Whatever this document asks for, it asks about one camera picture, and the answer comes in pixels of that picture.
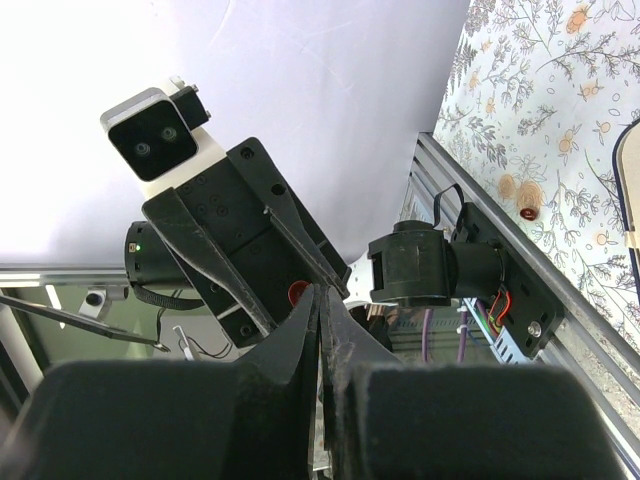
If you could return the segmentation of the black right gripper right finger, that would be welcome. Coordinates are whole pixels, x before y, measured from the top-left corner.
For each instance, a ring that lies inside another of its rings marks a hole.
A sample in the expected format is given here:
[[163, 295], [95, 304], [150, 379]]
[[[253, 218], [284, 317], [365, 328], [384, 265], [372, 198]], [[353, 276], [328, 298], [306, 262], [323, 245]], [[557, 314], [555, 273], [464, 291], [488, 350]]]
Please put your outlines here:
[[587, 390], [542, 364], [399, 361], [333, 288], [319, 317], [338, 479], [620, 479]]

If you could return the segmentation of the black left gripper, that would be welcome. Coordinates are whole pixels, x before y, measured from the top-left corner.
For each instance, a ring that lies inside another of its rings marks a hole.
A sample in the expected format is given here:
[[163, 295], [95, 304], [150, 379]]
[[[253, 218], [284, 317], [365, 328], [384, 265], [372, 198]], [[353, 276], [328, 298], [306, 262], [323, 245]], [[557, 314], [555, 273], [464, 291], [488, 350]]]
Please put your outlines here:
[[351, 268], [255, 137], [178, 193], [169, 188], [146, 200], [142, 213], [178, 259], [233, 297], [263, 336], [289, 315], [295, 281], [350, 295]]

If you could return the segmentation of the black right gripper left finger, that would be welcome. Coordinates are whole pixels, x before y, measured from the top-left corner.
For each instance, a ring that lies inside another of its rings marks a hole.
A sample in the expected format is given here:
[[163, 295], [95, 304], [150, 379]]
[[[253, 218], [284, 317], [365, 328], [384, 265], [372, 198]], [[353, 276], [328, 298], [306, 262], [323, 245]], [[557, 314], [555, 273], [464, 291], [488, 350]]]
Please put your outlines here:
[[1, 451], [5, 479], [306, 479], [319, 294], [232, 362], [84, 361], [47, 373]]

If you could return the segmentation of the red stone pendant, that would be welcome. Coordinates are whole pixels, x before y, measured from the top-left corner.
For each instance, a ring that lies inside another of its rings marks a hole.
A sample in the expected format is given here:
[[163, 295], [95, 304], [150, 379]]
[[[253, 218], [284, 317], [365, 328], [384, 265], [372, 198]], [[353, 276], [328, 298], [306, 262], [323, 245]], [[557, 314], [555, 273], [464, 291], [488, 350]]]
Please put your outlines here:
[[290, 285], [288, 289], [288, 299], [292, 306], [297, 305], [309, 285], [310, 283], [304, 280], [295, 281]]

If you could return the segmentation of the cream and navy jewelry box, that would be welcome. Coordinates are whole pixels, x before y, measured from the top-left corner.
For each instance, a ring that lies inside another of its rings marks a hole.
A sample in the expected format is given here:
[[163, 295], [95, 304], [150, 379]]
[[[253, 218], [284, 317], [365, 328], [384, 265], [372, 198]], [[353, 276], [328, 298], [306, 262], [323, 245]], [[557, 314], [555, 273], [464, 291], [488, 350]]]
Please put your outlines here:
[[616, 140], [611, 159], [624, 245], [630, 255], [636, 287], [639, 287], [639, 120], [623, 130]]

